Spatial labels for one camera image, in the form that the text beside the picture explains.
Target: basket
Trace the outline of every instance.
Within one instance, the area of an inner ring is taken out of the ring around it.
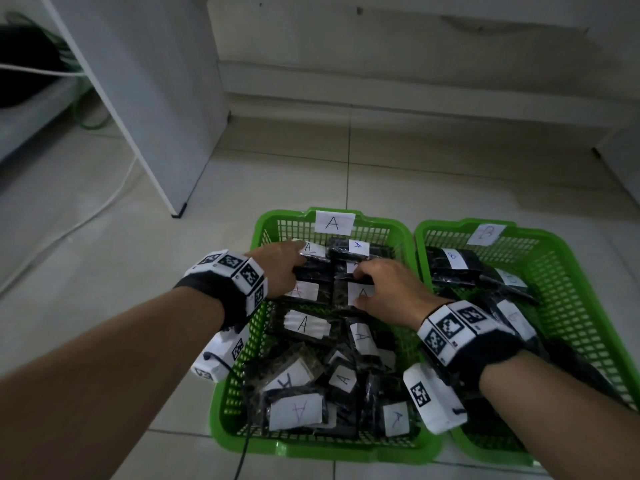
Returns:
[[[483,223],[507,227],[491,246],[467,245],[476,227]],[[482,261],[523,277],[540,298],[540,305],[531,310],[531,318],[540,330],[547,337],[559,337],[571,343],[606,375],[625,402],[637,410],[640,404],[638,373],[571,249],[562,239],[544,230],[519,228],[513,222],[463,219],[424,221],[415,230],[415,241],[422,281],[429,287],[432,284],[427,246],[471,249]],[[470,419],[451,434],[460,449],[476,460],[534,464],[533,457],[501,422],[474,424]]]
[[[285,239],[305,239],[325,244],[332,234],[315,233],[316,210],[349,212],[356,214],[352,239],[361,239],[377,244],[391,246],[395,259],[403,262],[418,274],[415,259],[413,236],[409,229],[393,219],[366,217],[357,210],[322,209],[312,207],[306,212],[294,210],[272,210],[263,214],[255,225],[251,247]],[[241,364],[261,352],[266,337],[264,326],[268,322],[270,303],[261,304],[250,322],[251,335],[247,345],[234,366],[240,372]],[[418,337],[407,330],[395,328],[397,368],[404,370],[420,360],[417,351]],[[211,435],[220,446],[241,452],[246,435],[246,424],[242,413],[242,395],[238,382],[227,377],[217,384],[209,423]],[[274,432],[261,437],[260,428],[252,426],[252,439],[248,452],[283,456],[287,458],[313,458],[334,461],[385,461],[420,465],[433,460],[442,448],[442,436],[434,436],[424,427],[412,440],[408,438],[390,438],[379,440],[366,433],[359,440],[345,440],[313,435],[292,435],[286,431]]]

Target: wrist-mounted device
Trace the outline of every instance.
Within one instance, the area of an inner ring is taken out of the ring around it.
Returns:
[[[422,354],[445,384],[461,379],[473,388],[487,365],[525,348],[513,329],[468,301],[439,307],[425,318],[418,336]]]
[[[253,258],[225,249],[204,256],[190,267],[174,288],[188,286],[222,303],[222,330],[244,328],[251,314],[267,296],[267,278]]]

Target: black cable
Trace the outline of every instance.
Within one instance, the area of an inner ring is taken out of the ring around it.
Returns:
[[[226,370],[229,371],[229,374],[233,376],[236,381],[238,381],[238,384],[240,384],[240,388],[242,389],[244,405],[246,407],[246,437],[244,439],[242,454],[240,455],[240,462],[238,463],[238,468],[236,470],[236,476],[234,477],[234,480],[238,480],[238,477],[240,476],[240,471],[242,470],[242,466],[244,464],[244,457],[246,456],[247,448],[249,448],[249,438],[251,438],[252,421],[251,421],[251,407],[249,402],[249,395],[247,394],[247,391],[244,388],[244,385],[243,385],[244,380],[242,380],[240,376],[236,374],[236,371],[234,371],[233,368],[229,367],[228,363],[226,363],[224,360],[220,359],[220,357],[218,357],[217,355],[211,352],[204,352],[204,354],[202,354],[202,357],[204,360],[209,360],[210,358],[214,358],[218,362],[220,362],[220,364],[222,364],[222,366],[224,366],[224,368],[226,368]]]

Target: hand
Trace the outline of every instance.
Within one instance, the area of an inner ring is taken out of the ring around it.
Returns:
[[[307,260],[300,256],[304,241],[281,241],[249,251],[245,256],[255,259],[268,279],[267,298],[276,298],[293,290],[296,275],[293,266],[302,266]]]
[[[389,323],[418,331],[425,317],[440,306],[450,303],[427,290],[407,267],[392,259],[372,259],[361,262],[353,277],[361,279],[365,274],[373,278],[376,293],[360,296],[354,302],[356,308]]]

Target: forearm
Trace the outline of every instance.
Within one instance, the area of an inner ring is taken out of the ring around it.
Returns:
[[[219,301],[174,289],[0,380],[0,471],[110,478],[223,318]]]
[[[533,354],[487,366],[480,389],[553,478],[635,475],[638,414]]]

